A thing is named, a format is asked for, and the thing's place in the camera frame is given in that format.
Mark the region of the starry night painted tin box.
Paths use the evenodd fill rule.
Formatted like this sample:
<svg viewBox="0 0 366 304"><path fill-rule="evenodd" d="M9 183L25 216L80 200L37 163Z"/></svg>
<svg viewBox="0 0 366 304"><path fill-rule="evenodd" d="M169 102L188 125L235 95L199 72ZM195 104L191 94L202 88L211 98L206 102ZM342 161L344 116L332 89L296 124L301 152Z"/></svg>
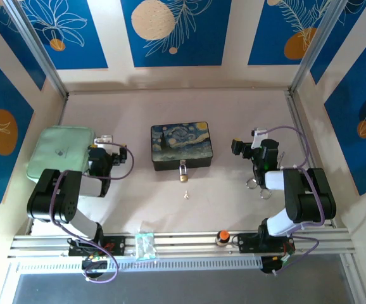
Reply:
<svg viewBox="0 0 366 304"><path fill-rule="evenodd" d="M156 171L209 167L213 148L207 122L151 126L151 160Z"/></svg>

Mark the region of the mint green fabric pouch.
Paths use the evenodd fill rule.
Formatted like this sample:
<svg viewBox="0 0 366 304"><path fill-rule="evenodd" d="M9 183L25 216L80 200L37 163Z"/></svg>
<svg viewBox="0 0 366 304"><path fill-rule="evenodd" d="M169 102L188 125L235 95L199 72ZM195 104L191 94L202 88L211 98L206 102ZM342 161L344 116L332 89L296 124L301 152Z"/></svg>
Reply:
<svg viewBox="0 0 366 304"><path fill-rule="evenodd" d="M54 125L46 128L27 165L27 178L37 183L45 169L85 172L89 167L88 147L94 139L94 131L87 127Z"/></svg>

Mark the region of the small bottle orange cap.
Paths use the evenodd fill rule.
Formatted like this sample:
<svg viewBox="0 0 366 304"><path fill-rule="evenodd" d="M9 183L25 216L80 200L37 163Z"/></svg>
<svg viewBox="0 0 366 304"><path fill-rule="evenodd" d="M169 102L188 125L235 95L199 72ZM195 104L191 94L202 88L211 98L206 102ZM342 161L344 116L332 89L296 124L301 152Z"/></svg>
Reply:
<svg viewBox="0 0 366 304"><path fill-rule="evenodd" d="M215 238L215 243L217 246L227 246L228 243L230 241L230 234L228 231L226 230L222 230L222 231L218 231L216 238Z"/></svg>

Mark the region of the clear plastic bag white pieces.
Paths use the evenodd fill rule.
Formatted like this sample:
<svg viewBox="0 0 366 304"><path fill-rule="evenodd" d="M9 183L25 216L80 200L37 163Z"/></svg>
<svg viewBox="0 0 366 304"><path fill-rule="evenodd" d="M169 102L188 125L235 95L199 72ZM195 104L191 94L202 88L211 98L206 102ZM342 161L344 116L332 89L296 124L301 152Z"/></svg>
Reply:
<svg viewBox="0 0 366 304"><path fill-rule="evenodd" d="M156 258L155 235L140 233L135 236L136 260L153 260Z"/></svg>

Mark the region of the grey metal panel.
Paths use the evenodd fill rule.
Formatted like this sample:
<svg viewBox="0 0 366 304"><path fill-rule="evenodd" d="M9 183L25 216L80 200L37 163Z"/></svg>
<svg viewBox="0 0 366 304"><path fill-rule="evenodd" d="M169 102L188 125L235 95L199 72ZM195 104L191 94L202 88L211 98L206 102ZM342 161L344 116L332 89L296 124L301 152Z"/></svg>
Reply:
<svg viewBox="0 0 366 304"><path fill-rule="evenodd" d="M277 276L260 270L122 273L92 284L81 274L24 274L13 304L355 304L340 259L312 255Z"/></svg>

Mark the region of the aluminium side rail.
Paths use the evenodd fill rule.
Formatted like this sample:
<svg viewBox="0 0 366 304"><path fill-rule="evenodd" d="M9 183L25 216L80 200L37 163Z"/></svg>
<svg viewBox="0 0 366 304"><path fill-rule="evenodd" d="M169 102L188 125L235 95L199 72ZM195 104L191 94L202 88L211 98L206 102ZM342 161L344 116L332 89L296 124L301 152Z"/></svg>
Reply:
<svg viewBox="0 0 366 304"><path fill-rule="evenodd" d="M314 159L312 157L310 150L310 145L305 130L303 128L303 125L301 123L301 118L296 109L296 104L293 100L292 95L290 95L290 93L287 91L285 92L285 95L286 95L287 106L289 108L293 120L293 125L294 128L298 131L298 138L300 140L300 145L302 147L303 154L305 156L305 160L303 161L301 168L305 171L306 176L309 177L307 170L310 168L310 165L313 165L313 167L315 166Z"/></svg>

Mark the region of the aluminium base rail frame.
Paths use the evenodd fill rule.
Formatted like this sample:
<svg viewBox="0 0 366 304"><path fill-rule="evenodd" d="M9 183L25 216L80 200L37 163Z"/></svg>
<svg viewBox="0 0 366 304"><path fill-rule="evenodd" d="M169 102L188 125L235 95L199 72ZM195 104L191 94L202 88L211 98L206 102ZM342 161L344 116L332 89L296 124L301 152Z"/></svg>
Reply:
<svg viewBox="0 0 366 304"><path fill-rule="evenodd" d="M216 232L156 233L155 250L160 258L227 257L238 256L239 249L231 244L217 246ZM8 258L56 258L66 257L66 236L15 236ZM313 254L354 254L355 246L346 228L323 227L305 229L293 234L296 254L305 253L316 240L319 245Z"/></svg>

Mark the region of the aluminium corner post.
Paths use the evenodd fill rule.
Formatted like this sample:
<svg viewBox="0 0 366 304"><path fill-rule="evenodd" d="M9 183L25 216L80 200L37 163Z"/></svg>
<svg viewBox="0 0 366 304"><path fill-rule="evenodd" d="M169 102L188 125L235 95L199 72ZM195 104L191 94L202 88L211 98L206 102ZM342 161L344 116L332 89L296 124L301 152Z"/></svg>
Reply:
<svg viewBox="0 0 366 304"><path fill-rule="evenodd" d="M34 30L31 22L28 20L24 10L22 9L18 0L3 0L4 7L10 15L13 23L16 25L19 33L24 39L27 47L32 52L34 58L37 60L44 73L51 81L53 87L61 96L64 102L68 99L68 91L60 79L57 70L50 59L43 43L39 39L37 32Z"/></svg>
<svg viewBox="0 0 366 304"><path fill-rule="evenodd" d="M296 72L296 75L289 86L288 91L290 96L293 96L300 88L304 78L315 63L317 56L322 50L347 2L348 0L331 0L328 10L325 12L322 21L313 37L313 40L300 63L298 71Z"/></svg>

